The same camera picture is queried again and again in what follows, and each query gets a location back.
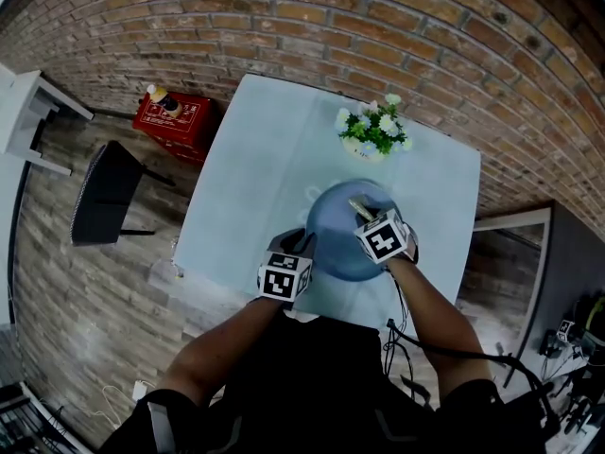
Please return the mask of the yellow-green sponge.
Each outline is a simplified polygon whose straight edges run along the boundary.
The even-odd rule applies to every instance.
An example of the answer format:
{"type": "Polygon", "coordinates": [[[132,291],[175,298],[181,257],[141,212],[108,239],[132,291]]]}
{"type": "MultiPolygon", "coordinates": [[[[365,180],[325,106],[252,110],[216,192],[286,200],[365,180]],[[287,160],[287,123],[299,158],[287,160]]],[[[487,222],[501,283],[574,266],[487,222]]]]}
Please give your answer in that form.
{"type": "Polygon", "coordinates": [[[350,197],[348,203],[366,222],[373,221],[375,214],[368,208],[368,199],[365,195],[357,195],[350,197]]]}

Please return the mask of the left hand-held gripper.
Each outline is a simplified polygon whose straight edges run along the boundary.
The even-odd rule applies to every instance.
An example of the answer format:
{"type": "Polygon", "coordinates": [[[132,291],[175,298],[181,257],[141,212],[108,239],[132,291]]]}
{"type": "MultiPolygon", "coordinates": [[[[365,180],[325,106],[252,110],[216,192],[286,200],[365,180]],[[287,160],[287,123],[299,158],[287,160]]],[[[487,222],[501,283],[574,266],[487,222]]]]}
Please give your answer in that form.
{"type": "Polygon", "coordinates": [[[298,256],[292,253],[303,238],[303,229],[291,229],[275,236],[268,244],[263,263],[257,274],[260,296],[278,301],[295,301],[307,290],[316,250],[316,234],[308,235],[298,256]]]}

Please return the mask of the bottle with white cap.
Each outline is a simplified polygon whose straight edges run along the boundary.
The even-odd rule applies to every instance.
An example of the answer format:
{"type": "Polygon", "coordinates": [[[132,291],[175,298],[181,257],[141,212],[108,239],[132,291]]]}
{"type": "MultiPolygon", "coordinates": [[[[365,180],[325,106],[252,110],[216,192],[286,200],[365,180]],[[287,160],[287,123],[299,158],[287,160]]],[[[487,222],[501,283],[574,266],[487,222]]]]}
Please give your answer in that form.
{"type": "Polygon", "coordinates": [[[182,114],[181,103],[169,94],[165,88],[155,84],[149,84],[147,93],[149,94],[149,99],[154,104],[160,106],[169,116],[178,118],[182,114]]]}

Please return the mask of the dark chair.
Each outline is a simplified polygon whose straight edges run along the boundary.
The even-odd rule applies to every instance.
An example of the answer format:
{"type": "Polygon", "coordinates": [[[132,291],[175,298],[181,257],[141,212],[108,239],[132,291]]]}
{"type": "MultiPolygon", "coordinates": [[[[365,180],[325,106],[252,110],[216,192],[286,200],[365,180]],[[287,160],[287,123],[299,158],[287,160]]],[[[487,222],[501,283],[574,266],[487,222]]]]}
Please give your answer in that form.
{"type": "Polygon", "coordinates": [[[69,230],[71,244],[106,245],[122,236],[153,236],[153,231],[123,227],[143,176],[168,186],[175,184],[141,164],[119,142],[103,145],[91,160],[78,193],[69,230]]]}

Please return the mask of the white side table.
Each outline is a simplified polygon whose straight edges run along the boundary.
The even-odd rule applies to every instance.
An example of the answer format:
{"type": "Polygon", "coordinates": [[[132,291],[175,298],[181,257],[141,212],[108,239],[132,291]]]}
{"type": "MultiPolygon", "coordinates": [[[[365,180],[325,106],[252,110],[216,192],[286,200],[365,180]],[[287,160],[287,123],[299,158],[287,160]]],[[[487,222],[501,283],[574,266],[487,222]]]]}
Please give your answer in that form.
{"type": "Polygon", "coordinates": [[[70,168],[45,160],[24,138],[27,131],[36,133],[40,122],[51,111],[57,113],[60,105],[87,120],[94,118],[91,111],[47,81],[41,70],[15,75],[0,99],[0,153],[70,176],[70,168]]]}

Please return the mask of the light blue tablecloth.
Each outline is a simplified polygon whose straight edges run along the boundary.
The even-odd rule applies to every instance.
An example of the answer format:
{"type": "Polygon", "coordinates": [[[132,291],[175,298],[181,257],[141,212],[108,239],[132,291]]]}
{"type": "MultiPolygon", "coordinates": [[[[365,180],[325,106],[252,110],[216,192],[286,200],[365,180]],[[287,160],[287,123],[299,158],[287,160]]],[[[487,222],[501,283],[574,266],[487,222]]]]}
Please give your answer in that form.
{"type": "Polygon", "coordinates": [[[304,226],[331,186],[366,179],[416,232],[419,269],[455,301],[475,222],[480,155],[420,123],[412,146],[375,164],[342,145],[337,112],[354,100],[299,84],[242,78],[206,158],[174,260],[192,306],[229,306],[257,293],[256,274],[274,236],[304,226]]]}

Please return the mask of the red box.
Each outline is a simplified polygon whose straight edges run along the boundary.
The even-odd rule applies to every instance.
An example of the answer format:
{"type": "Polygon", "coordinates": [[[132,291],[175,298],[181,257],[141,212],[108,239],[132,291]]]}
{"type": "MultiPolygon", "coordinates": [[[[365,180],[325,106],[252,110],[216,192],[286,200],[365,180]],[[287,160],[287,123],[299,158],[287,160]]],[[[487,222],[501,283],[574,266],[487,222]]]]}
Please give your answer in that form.
{"type": "Polygon", "coordinates": [[[132,127],[144,132],[179,160],[202,166],[210,151],[222,115],[207,97],[173,93],[181,104],[178,117],[153,103],[149,94],[140,101],[132,127]]]}

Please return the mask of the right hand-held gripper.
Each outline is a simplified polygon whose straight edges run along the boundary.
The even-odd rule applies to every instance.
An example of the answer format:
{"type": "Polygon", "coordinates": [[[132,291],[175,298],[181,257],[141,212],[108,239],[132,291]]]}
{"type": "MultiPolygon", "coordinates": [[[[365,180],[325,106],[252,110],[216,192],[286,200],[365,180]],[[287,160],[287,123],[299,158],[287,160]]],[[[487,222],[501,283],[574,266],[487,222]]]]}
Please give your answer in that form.
{"type": "Polygon", "coordinates": [[[374,264],[385,263],[392,257],[403,258],[412,264],[419,261],[417,235],[395,208],[358,227],[354,235],[374,264]]]}

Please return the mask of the large blue plate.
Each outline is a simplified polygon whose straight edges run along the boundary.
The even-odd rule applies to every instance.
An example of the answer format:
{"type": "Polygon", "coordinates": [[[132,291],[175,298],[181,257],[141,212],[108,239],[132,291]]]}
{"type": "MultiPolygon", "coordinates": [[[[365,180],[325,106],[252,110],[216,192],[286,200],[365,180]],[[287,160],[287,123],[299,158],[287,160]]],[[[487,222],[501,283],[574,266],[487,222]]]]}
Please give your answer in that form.
{"type": "Polygon", "coordinates": [[[365,219],[349,204],[349,199],[355,197],[375,215],[395,206],[378,183],[350,180],[323,192],[311,207],[306,222],[306,232],[317,237],[315,266],[346,282],[369,281],[383,272],[381,266],[366,256],[354,235],[365,224],[365,219]]]}

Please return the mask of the black metal rack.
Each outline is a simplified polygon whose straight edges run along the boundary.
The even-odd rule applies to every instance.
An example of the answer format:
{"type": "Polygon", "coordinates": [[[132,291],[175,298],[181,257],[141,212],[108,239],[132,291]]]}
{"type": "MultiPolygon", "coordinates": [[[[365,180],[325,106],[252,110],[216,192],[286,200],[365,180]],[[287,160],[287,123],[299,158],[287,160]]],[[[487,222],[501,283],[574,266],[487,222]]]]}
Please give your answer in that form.
{"type": "Polygon", "coordinates": [[[0,454],[61,454],[18,384],[0,387],[0,454]]]}

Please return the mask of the person's left forearm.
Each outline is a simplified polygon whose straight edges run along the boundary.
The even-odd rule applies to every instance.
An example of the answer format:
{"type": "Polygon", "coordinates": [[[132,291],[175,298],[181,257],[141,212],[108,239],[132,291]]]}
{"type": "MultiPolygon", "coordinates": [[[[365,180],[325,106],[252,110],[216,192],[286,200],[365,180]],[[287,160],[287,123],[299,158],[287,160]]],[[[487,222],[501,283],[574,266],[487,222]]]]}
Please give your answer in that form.
{"type": "Polygon", "coordinates": [[[282,303],[277,300],[260,297],[249,302],[231,318],[186,344],[157,388],[181,393],[197,406],[207,405],[281,310],[282,303]]]}

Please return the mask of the person's right forearm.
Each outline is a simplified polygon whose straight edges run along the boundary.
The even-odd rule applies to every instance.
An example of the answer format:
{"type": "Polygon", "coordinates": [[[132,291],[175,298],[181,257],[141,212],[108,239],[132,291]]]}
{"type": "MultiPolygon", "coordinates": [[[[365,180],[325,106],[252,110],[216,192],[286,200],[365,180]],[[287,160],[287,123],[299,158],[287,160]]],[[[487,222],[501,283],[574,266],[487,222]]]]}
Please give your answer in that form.
{"type": "MultiPolygon", "coordinates": [[[[425,278],[417,266],[403,258],[388,260],[389,271],[401,288],[419,341],[436,347],[480,354],[482,348],[468,320],[425,278]]],[[[440,398],[472,380],[492,378],[486,359],[452,358],[426,350],[436,371],[440,398]]]]}

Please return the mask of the dark-topped table with white legs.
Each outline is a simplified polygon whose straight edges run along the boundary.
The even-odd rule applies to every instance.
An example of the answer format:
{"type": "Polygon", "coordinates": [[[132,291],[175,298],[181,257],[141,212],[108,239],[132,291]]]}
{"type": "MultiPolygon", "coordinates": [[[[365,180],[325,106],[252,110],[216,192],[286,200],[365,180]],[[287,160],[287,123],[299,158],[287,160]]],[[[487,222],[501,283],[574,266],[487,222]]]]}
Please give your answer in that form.
{"type": "Polygon", "coordinates": [[[605,241],[556,201],[516,213],[478,218],[476,232],[542,224],[541,254],[520,339],[513,356],[539,378],[578,368],[564,351],[549,360],[539,354],[545,333],[556,330],[580,296],[605,290],[605,241]]]}

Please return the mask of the black equipment stand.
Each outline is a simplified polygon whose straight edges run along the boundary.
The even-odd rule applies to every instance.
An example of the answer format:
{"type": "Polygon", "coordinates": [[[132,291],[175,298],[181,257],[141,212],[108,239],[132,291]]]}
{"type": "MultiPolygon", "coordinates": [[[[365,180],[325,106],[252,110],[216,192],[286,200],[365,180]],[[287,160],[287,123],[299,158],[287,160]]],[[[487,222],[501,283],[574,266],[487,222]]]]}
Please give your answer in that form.
{"type": "Polygon", "coordinates": [[[563,432],[579,432],[586,424],[600,428],[605,422],[605,365],[584,366],[567,375],[562,387],[571,387],[569,404],[560,415],[563,432]]]}

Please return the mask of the person's black clothing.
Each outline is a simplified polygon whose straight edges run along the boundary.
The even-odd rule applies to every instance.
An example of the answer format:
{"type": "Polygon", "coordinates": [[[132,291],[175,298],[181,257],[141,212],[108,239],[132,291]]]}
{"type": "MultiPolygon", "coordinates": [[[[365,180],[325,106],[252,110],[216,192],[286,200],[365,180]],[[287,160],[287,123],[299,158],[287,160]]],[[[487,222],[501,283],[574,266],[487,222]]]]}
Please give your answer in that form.
{"type": "Polygon", "coordinates": [[[149,393],[99,454],[158,454],[150,404],[166,409],[174,454],[546,454],[536,401],[474,380],[429,410],[388,380],[380,350],[374,329],[279,314],[214,405],[149,393]]]}

